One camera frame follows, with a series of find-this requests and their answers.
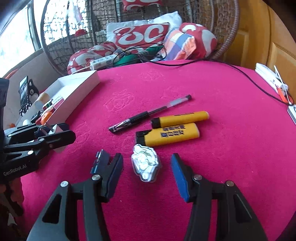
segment silver sticker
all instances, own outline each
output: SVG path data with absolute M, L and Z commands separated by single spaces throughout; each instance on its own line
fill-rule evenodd
M 153 148 L 136 144 L 131 156 L 133 169 L 143 182 L 154 182 L 161 167 L 159 157 Z

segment white power strip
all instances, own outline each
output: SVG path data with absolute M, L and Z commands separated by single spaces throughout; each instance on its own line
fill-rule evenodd
M 118 54 L 112 54 L 100 59 L 93 60 L 90 62 L 90 69 L 96 70 L 103 67 L 112 66 L 113 62 L 116 63 L 119 60 L 119 57 L 116 58 L 116 56 L 118 56 Z

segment table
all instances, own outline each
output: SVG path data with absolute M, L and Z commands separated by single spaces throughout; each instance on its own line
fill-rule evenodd
M 253 70 L 241 69 L 276 94 Z M 145 63 L 102 70 L 98 75 L 101 83 L 67 120 L 76 133 L 75 143 L 61 154 L 51 152 L 37 172 L 22 177 L 25 214 L 20 223 L 27 231 L 60 182 L 89 178 L 96 152 L 104 149 L 124 157 L 115 195 L 103 204 L 111 240 L 183 240 L 192 205 L 179 195 L 170 168 L 173 153 L 210 181 L 233 180 L 268 239 L 280 235 L 296 209 L 296 127 L 286 106 L 220 63 L 203 61 L 183 67 Z M 159 116 L 209 112 L 209 120 L 197 123 L 200 138 L 156 147 L 163 165 L 157 181 L 140 181 L 133 172 L 131 154 L 135 132 L 150 129 L 149 120 L 120 135 L 110 133 L 108 127 L 187 94 L 192 101 Z M 82 217 L 81 203 L 78 213 Z M 82 219 L 79 232 L 85 240 Z

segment metal screw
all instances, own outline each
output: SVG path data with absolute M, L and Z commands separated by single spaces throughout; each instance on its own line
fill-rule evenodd
M 68 186 L 68 184 L 69 184 L 69 183 L 68 183 L 67 181 L 62 181 L 62 182 L 61 182 L 61 187 L 64 188 L 64 187 Z
M 97 181 L 97 180 L 99 180 L 100 178 L 101 178 L 101 176 L 98 175 L 98 174 L 93 175 L 93 176 L 91 177 L 91 179 L 94 180 L 94 181 Z
M 228 180 L 228 181 L 226 182 L 226 185 L 229 186 L 229 187 L 233 187 L 233 186 L 234 186 L 234 182 Z
M 194 180 L 199 181 L 199 180 L 202 179 L 202 176 L 198 175 L 198 174 L 195 174 L 193 178 L 194 178 Z

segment checkered cloth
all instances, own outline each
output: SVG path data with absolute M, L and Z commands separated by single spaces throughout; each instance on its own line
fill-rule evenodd
M 164 40 L 164 48 L 159 52 L 164 60 L 188 59 L 196 50 L 195 38 L 174 28 Z

